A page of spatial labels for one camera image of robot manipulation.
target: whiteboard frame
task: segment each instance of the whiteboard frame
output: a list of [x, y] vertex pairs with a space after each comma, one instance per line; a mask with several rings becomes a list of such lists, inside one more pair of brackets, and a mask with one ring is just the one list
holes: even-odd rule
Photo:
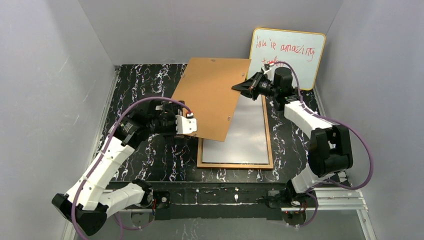
[[252, 42], [251, 42], [251, 45], [250, 45], [249, 59], [252, 59], [252, 50], [253, 50], [253, 43], [255, 42], [255, 32], [256, 32], [256, 30], [270, 30], [270, 31], [290, 32], [290, 33], [299, 33], [299, 34], [315, 34], [315, 35], [321, 35], [321, 36], [324, 37], [324, 43], [322, 44], [321, 54], [319, 55], [318, 66], [316, 67], [315, 77], [313, 78], [312, 87], [310, 89], [300, 88], [301, 90], [304, 90], [304, 91], [313, 90], [314, 89], [314, 86], [315, 86], [315, 81], [317, 80], [317, 74], [318, 74], [318, 69], [320, 68], [321, 58], [323, 57], [324, 47], [326, 46], [326, 41], [327, 41], [326, 35], [324, 33], [319, 33], [319, 32], [293, 31], [293, 30], [284, 30], [284, 29], [257, 27], [257, 28], [255, 28], [253, 30]]

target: brown clipboard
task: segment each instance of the brown clipboard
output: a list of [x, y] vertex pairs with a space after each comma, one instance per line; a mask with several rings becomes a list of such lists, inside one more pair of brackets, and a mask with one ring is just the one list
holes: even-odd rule
[[240, 92], [231, 87], [243, 82], [250, 59], [193, 57], [179, 81], [173, 99], [184, 100], [197, 120], [189, 136], [224, 142]]

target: wooden frame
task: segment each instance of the wooden frame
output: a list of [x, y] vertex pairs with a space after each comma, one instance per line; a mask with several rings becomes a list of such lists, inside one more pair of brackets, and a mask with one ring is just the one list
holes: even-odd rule
[[209, 163], [203, 162], [203, 138], [199, 138], [197, 147], [197, 167], [198, 168], [226, 168], [226, 169], [264, 169], [274, 168], [273, 152], [271, 150], [270, 126], [268, 123], [267, 102], [262, 96], [263, 120], [265, 122], [265, 137], [268, 150], [268, 164], [246, 164], [246, 163]]

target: floor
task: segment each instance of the floor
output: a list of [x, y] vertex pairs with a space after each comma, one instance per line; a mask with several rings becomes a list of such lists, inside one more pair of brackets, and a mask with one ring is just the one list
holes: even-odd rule
[[[132, 226], [129, 213], [122, 223]], [[146, 223], [145, 214], [136, 217]], [[119, 239], [120, 228], [110, 217], [91, 240]], [[319, 211], [313, 223], [296, 230], [264, 218], [172, 219], [153, 221], [143, 230], [123, 232], [125, 240], [365, 240], [355, 210]]]
[[[121, 66], [99, 146], [120, 114], [136, 100], [151, 95], [171, 97], [185, 67], [185, 64]], [[306, 104], [318, 111], [314, 92], [303, 91], [302, 94]], [[123, 163], [112, 181], [140, 178], [147, 181], [286, 183], [305, 167], [309, 139], [285, 119], [282, 112], [275, 111], [268, 100], [266, 105], [273, 170], [198, 169], [197, 138], [190, 137], [186, 145], [178, 146], [166, 144], [160, 135], [152, 135]]]

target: cable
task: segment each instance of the cable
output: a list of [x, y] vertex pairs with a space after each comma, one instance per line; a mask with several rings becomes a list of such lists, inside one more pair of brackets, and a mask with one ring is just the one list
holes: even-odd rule
[[306, 208], [308, 207], [308, 203], [306, 202], [306, 200], [305, 200], [305, 207], [304, 207], [304, 209], [303, 209], [303, 211], [301, 212], [301, 213], [304, 213], [305, 211], [306, 211]]
[[117, 220], [117, 223], [118, 223], [119, 228], [120, 228], [119, 239], [123, 240], [124, 239], [124, 225], [122, 224], [121, 215], [119, 214], [119, 212], [117, 212], [113, 215], [113, 218], [115, 219], [115, 221]]
[[[192, 111], [190, 110], [190, 108], [188, 106], [186, 106], [184, 103], [179, 102], [177, 100], [168, 98], [168, 97], [163, 97], [163, 96], [151, 96], [151, 97], [146, 97], [143, 99], [140, 99], [138, 101], [136, 101], [135, 103], [133, 103], [132, 105], [130, 105], [119, 117], [118, 121], [115, 122], [115, 124], [113, 125], [112, 131], [109, 134], [109, 138], [107, 139], [107, 142], [104, 144], [104, 148], [103, 148], [103, 153], [106, 153], [106, 150], [109, 147], [109, 144], [112, 141], [112, 136], [115, 134], [118, 125], [121, 123], [121, 121], [124, 119], [124, 117], [133, 109], [135, 108], [137, 105], [144, 103], [146, 101], [151, 101], [151, 100], [162, 100], [162, 101], [169, 101], [169, 102], [173, 102], [175, 104], [181, 105], [183, 108], [187, 109], [188, 113], [192, 113]], [[87, 182], [87, 179], [91, 176], [91, 174], [94, 172], [94, 170], [96, 169], [96, 167], [100, 164], [100, 162], [103, 159], [103, 154], [101, 154], [98, 157], [98, 160], [94, 163], [93, 167], [88, 171], [87, 175], [84, 177], [84, 179], [82, 180], [81, 184], [79, 185], [78, 190], [75, 193], [75, 196], [73, 198], [72, 201], [72, 207], [70, 210], [70, 216], [71, 216], [71, 220], [72, 220], [72, 225], [75, 228], [76, 233], [83, 239], [83, 240], [89, 240], [81, 231], [80, 227], [77, 224], [77, 219], [75, 216], [75, 210], [77, 208], [77, 202], [78, 202], [78, 198], [80, 197], [80, 193], [84, 187], [84, 185]]]
[[369, 158], [369, 171], [368, 171], [368, 176], [366, 177], [366, 179], [365, 179], [365, 181], [363, 182], [363, 183], [361, 183], [361, 184], [359, 184], [358, 186], [345, 186], [345, 185], [342, 185], [342, 184], [340, 184], [340, 183], [338, 183], [338, 182], [336, 182], [336, 181], [334, 181], [334, 180], [331, 180], [331, 179], [326, 179], [325, 181], [327, 181], [327, 182], [329, 182], [329, 183], [332, 183], [332, 184], [334, 184], [334, 185], [336, 185], [336, 186], [338, 186], [338, 187], [341, 187], [341, 188], [344, 188], [344, 189], [348, 189], [348, 190], [357, 190], [357, 189], [360, 189], [360, 188], [363, 188], [365, 185], [367, 185], [369, 182], [370, 182], [370, 180], [371, 180], [371, 177], [373, 176], [373, 173], [374, 173], [374, 157], [373, 157], [373, 155], [371, 154], [371, 150], [370, 150], [370, 146], [365, 142], [365, 140], [359, 135], [359, 133], [353, 128], [353, 127], [351, 127], [350, 125], [348, 125], [348, 124], [346, 124], [346, 123], [344, 123], [344, 122], [341, 122], [341, 121], [338, 121], [338, 120], [335, 120], [335, 119], [332, 119], [332, 118], [330, 118], [330, 117], [326, 117], [326, 116], [321, 116], [321, 115], [318, 115], [318, 114], [316, 114], [315, 112], [313, 112], [313, 111], [311, 111], [311, 110], [309, 110], [309, 108], [305, 105], [305, 103], [304, 103], [304, 100], [303, 100], [303, 96], [302, 96], [302, 94], [301, 94], [301, 88], [300, 88], [300, 84], [299, 84], [299, 79], [298, 79], [298, 76], [296, 75], [296, 72], [295, 72], [295, 70], [292, 68], [292, 66], [290, 66], [290, 64], [288, 64], [287, 62], [285, 62], [285, 61], [276, 61], [276, 62], [274, 62], [274, 64], [284, 64], [284, 65], [287, 65], [288, 66], [288, 68], [291, 70], [291, 72], [293, 73], [293, 75], [294, 75], [294, 78], [296, 79], [296, 84], [297, 84], [297, 94], [299, 95], [299, 98], [300, 98], [300, 103], [302, 104], [302, 106], [304, 107], [304, 109], [309, 113], [309, 114], [312, 114], [312, 115], [314, 115], [315, 117], [317, 117], [317, 118], [319, 118], [319, 119], [322, 119], [322, 120], [325, 120], [325, 121], [328, 121], [328, 122], [332, 122], [332, 123], [336, 123], [336, 124], [340, 124], [340, 125], [342, 125], [342, 126], [345, 126], [346, 128], [348, 128], [353, 134], [355, 134], [355, 136], [359, 139], [359, 141], [363, 144], [363, 146], [365, 147], [365, 150], [366, 150], [366, 153], [368, 154], [368, 158]]
[[296, 225], [295, 227], [297, 227], [297, 228], [298, 227], [305, 227], [306, 225], [310, 224], [315, 219], [315, 216], [317, 215], [317, 212], [318, 212], [318, 200], [317, 200], [317, 198], [313, 194], [310, 194], [309, 192], [307, 192], [306, 194], [309, 197], [313, 198], [313, 200], [315, 201], [315, 210], [313, 211], [313, 215], [310, 217], [310, 219], [307, 222], [305, 222], [304, 224]]

